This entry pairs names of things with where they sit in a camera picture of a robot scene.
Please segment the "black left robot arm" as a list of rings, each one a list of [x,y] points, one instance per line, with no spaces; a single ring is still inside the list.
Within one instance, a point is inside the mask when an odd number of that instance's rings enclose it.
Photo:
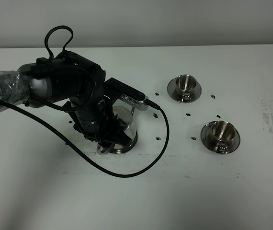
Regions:
[[[96,63],[70,51],[38,58],[17,71],[0,71],[0,112],[9,105],[48,106],[68,113],[86,139],[112,150],[128,151],[136,133],[127,133],[122,112],[114,103],[135,91],[116,79],[106,79]]]

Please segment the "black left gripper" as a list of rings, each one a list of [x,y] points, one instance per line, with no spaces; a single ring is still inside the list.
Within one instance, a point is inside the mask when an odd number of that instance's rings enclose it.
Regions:
[[[132,139],[114,121],[112,105],[116,100],[116,96],[93,97],[85,107],[68,114],[85,138],[100,142],[105,148],[127,147],[132,144]]]

